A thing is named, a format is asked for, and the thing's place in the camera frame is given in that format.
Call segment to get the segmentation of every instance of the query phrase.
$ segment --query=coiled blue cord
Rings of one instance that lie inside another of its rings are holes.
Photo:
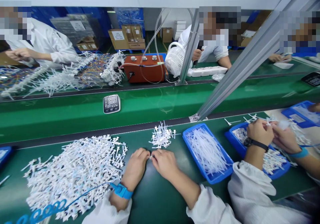
[[[16,224],[36,224],[38,222],[43,221],[44,219],[46,219],[47,217],[53,215],[53,214],[57,214],[58,212],[62,212],[65,211],[69,208],[69,206],[71,206],[73,203],[75,203],[77,200],[79,200],[81,197],[87,195],[89,192],[91,192],[92,190],[105,185],[105,184],[110,184],[113,188],[116,187],[115,184],[113,184],[112,182],[105,182],[99,186],[96,186],[92,189],[90,189],[89,191],[85,192],[84,194],[82,194],[81,196],[79,196],[77,199],[75,199],[73,202],[71,202],[67,207],[65,207],[67,200],[63,199],[61,202],[60,201],[56,201],[53,205],[49,204],[48,206],[46,206],[43,211],[41,211],[40,209],[35,210],[30,217],[25,214],[22,217],[20,217]]]

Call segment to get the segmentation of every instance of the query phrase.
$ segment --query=aluminum frame pole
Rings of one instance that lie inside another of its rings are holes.
[[[187,72],[189,70],[190,62],[192,60],[193,51],[197,49],[198,43],[196,39],[198,37],[199,30],[199,8],[194,12],[191,30],[189,34],[189,41],[187,43],[186,54],[184,56],[182,70],[180,74],[180,81],[176,84],[177,86],[182,86],[186,84]]]
[[[318,0],[281,0],[249,45],[227,72],[213,93],[190,121],[204,120],[269,56],[279,49],[280,11],[308,11],[317,7]]]

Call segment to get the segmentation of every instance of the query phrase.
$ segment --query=blue plastic tray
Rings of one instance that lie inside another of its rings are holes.
[[[202,165],[199,163],[199,161],[198,161],[198,159],[197,159],[197,157],[196,157],[193,149],[191,148],[191,144],[189,143],[186,135],[187,135],[187,133],[189,133],[189,132],[191,132],[191,131],[193,131],[193,130],[195,130],[195,129],[200,129],[200,128],[206,130],[206,131],[216,140],[216,142],[218,143],[218,145],[219,145],[220,148],[221,148],[221,151],[222,151],[222,154],[223,154],[224,158],[226,159],[227,163],[230,164],[230,165],[227,167],[227,170],[224,171],[224,174],[222,174],[222,173],[220,173],[220,172],[217,172],[217,173],[209,174],[209,175],[208,175],[208,174],[206,173],[206,171],[203,169]],[[207,181],[208,181],[211,185],[216,184],[216,183],[218,183],[218,182],[221,182],[223,179],[225,179],[226,177],[228,177],[228,176],[230,176],[230,175],[232,174],[232,172],[233,172],[232,165],[233,165],[233,163],[234,163],[233,160],[229,157],[229,155],[227,154],[227,152],[223,149],[223,147],[221,146],[221,144],[218,142],[218,140],[215,138],[215,136],[212,134],[212,132],[210,131],[210,129],[208,128],[208,126],[207,126],[206,124],[202,123],[202,124],[198,124],[198,125],[195,125],[195,126],[193,126],[193,127],[188,128],[187,130],[185,130],[185,131],[183,132],[182,137],[183,137],[184,141],[186,142],[187,147],[188,147],[188,149],[189,149],[189,151],[190,151],[193,159],[195,160],[198,168],[200,169],[200,172],[201,172],[202,176],[203,176],[205,179],[207,179]]]
[[[238,128],[244,128],[247,129],[247,126],[249,124],[247,122],[244,123],[240,123],[232,128],[230,128],[230,130],[228,132],[225,133],[226,138],[229,140],[229,142],[233,145],[233,147],[236,149],[236,151],[239,153],[239,155],[241,156],[242,159],[244,159],[246,152],[247,152],[247,148],[236,138],[236,136],[232,133],[232,131],[238,129]],[[273,175],[270,175],[268,173],[266,173],[265,170],[263,170],[263,172],[265,174],[267,174],[272,180],[277,179],[279,177],[281,177],[282,175],[284,175],[290,168],[290,163],[287,161],[286,163],[282,164],[282,169],[277,169],[273,171]]]
[[[293,107],[296,107],[296,106],[302,106],[303,108],[308,109],[308,107],[311,106],[312,104],[314,103],[309,101],[300,102],[296,105],[293,105],[292,107],[289,107],[288,109],[283,110],[281,113],[288,118],[292,118],[293,121],[301,128],[308,128],[313,126],[320,127],[320,124],[314,123],[309,118],[305,117],[300,112],[297,112],[295,109],[293,109]]]
[[[2,165],[8,160],[8,157],[10,156],[10,154],[12,153],[12,147],[1,147],[0,151],[4,150],[7,151],[6,154],[4,154],[3,157],[0,157],[0,168],[2,167]]]

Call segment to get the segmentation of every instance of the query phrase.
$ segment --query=hand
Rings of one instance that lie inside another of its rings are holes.
[[[272,61],[272,62],[281,61],[281,55],[279,55],[279,54],[272,54],[271,56],[269,56],[269,60]]]
[[[139,148],[131,155],[126,171],[121,179],[121,184],[124,185],[128,191],[133,192],[141,181],[149,157],[150,152],[144,148]]]
[[[154,167],[163,178],[171,182],[179,174],[180,170],[173,152],[158,149],[153,151],[151,155]]]
[[[296,136],[290,128],[282,130],[277,126],[278,122],[272,122],[272,129],[274,132],[273,143],[283,149],[288,154],[295,154],[301,152],[301,148],[297,143]]]
[[[10,57],[11,59],[15,60],[15,61],[22,61],[22,59],[20,57],[18,57],[17,55],[14,54],[13,51],[6,51],[6,54],[8,57]]]
[[[308,110],[311,112],[320,112],[320,102],[309,106]]]
[[[258,119],[255,122],[250,123],[247,127],[248,137],[269,146],[274,138],[274,134],[272,126],[264,127],[266,124],[267,122],[262,119]]]
[[[195,49],[193,52],[192,61],[199,60],[203,51],[204,51],[204,49],[202,49],[202,50]]]
[[[18,48],[13,51],[14,54],[18,57],[24,58],[33,58],[33,59],[41,59],[42,53],[36,52],[29,48]]]

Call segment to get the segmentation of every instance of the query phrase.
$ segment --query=digital display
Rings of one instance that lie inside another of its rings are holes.
[[[103,111],[105,114],[120,111],[120,99],[118,95],[105,97],[103,99]]]

